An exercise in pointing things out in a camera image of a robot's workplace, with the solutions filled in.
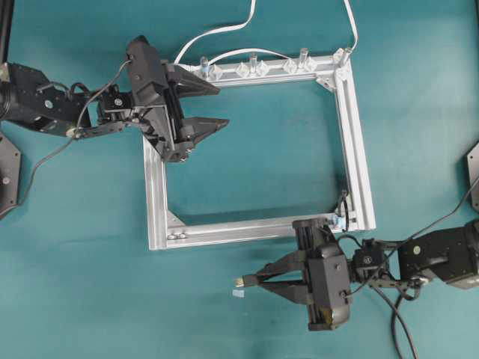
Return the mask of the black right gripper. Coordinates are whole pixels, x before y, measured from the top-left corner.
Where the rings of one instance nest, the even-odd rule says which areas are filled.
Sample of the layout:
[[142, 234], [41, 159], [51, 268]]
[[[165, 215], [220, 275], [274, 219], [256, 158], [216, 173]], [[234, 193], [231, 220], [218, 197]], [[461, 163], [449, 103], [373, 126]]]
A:
[[[347, 259], [329, 226], [320, 218], [293, 222], [298, 250], [266, 264], [254, 284], [308, 308], [310, 331], [333, 331], [350, 318]], [[299, 280], [271, 278], [300, 271]]]

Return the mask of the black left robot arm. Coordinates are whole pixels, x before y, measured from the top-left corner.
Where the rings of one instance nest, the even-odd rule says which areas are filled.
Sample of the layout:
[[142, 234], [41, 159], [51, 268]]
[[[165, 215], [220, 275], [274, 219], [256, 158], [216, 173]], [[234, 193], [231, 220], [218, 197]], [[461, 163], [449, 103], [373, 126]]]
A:
[[88, 90], [68, 89], [43, 72], [21, 64], [1, 65], [1, 119], [35, 132], [78, 139], [121, 132], [132, 126], [142, 133], [164, 162], [181, 162], [195, 146], [226, 127], [227, 119], [186, 117], [183, 97], [209, 96], [219, 89], [178, 65], [139, 36], [126, 48], [131, 89], [116, 84]]

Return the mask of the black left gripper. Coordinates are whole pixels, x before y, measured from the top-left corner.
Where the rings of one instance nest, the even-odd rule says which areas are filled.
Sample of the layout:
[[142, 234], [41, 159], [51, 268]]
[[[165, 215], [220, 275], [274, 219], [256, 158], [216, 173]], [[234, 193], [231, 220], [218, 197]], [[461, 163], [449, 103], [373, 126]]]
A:
[[164, 162], [183, 162], [187, 150], [229, 124], [212, 117], [186, 117], [181, 120], [181, 145], [174, 140], [172, 105], [165, 95], [172, 88], [179, 98], [218, 95], [220, 89], [181, 66], [167, 64], [166, 75], [156, 48], [140, 35], [126, 47], [127, 73], [132, 93], [132, 118], [144, 139]]

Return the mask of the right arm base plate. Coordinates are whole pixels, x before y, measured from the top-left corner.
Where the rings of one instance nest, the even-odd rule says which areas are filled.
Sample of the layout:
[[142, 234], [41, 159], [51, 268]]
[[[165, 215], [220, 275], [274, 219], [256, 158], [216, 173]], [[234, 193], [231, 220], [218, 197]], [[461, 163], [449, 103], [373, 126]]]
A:
[[479, 143], [476, 143], [466, 154], [466, 169], [469, 176], [468, 201], [471, 208], [478, 213], [478, 169], [479, 169]]

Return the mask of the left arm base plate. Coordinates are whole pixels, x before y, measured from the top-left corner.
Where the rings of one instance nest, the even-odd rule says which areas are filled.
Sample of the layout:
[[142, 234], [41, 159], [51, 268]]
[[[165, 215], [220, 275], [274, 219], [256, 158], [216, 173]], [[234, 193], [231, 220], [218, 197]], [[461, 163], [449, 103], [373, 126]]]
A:
[[1, 218], [11, 206], [17, 204], [22, 154], [1, 132]]

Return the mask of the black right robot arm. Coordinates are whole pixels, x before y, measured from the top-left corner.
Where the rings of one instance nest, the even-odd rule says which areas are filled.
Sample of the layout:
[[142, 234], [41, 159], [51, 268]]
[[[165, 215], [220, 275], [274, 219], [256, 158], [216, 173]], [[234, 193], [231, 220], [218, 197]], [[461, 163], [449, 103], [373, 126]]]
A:
[[325, 221], [294, 221], [297, 249], [242, 277], [244, 286], [259, 286], [306, 306], [311, 331], [332, 331], [347, 322], [352, 283], [408, 290], [438, 278], [460, 289], [478, 286], [478, 222], [436, 230], [409, 241], [365, 239], [347, 258]]

